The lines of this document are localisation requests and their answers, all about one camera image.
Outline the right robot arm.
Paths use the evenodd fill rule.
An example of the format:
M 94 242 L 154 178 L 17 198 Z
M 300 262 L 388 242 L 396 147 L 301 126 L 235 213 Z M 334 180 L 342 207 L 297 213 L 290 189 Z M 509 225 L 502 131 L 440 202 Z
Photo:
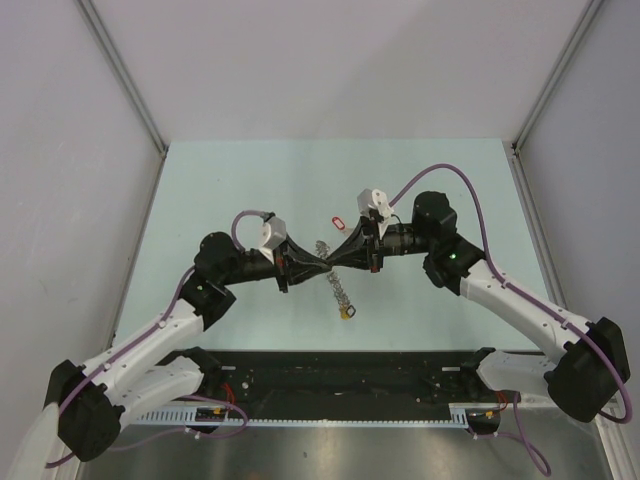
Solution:
M 485 348 L 461 376 L 463 393 L 484 401 L 496 390 L 550 398 L 575 420 L 588 423 L 630 378 L 620 327 L 603 317 L 590 321 L 540 298 L 490 261 L 461 236 L 457 213 L 447 196 L 427 191 L 413 203 L 410 223 L 394 224 L 392 209 L 379 190 L 358 198 L 361 217 L 351 235 L 329 257 L 333 266 L 379 272 L 385 258 L 421 254 L 423 269 L 438 288 L 488 309 L 525 335 L 543 353 L 523 354 Z

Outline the red key tag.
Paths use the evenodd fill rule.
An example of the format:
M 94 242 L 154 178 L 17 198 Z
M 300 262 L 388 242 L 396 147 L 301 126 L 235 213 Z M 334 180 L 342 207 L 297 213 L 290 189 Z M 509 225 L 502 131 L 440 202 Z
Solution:
M 332 224 L 339 230 L 339 231 L 344 231 L 346 229 L 346 224 L 344 223 L 344 221 L 338 217 L 338 216 L 334 216 L 331 219 Z

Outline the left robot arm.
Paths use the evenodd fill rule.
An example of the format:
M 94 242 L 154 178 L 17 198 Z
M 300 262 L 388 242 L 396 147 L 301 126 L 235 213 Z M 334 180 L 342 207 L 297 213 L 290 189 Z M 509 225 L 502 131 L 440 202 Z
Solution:
M 224 232 L 205 236 L 193 266 L 155 319 L 81 365 L 65 360 L 52 370 L 45 402 L 59 408 L 57 436 L 69 455 L 83 462 L 99 457 L 142 406 L 154 409 L 191 394 L 207 400 L 219 392 L 221 376 L 206 365 L 187 359 L 185 373 L 175 374 L 157 364 L 226 314 L 236 300 L 231 285 L 273 278 L 286 291 L 330 268 L 289 238 L 265 255 L 240 250 Z

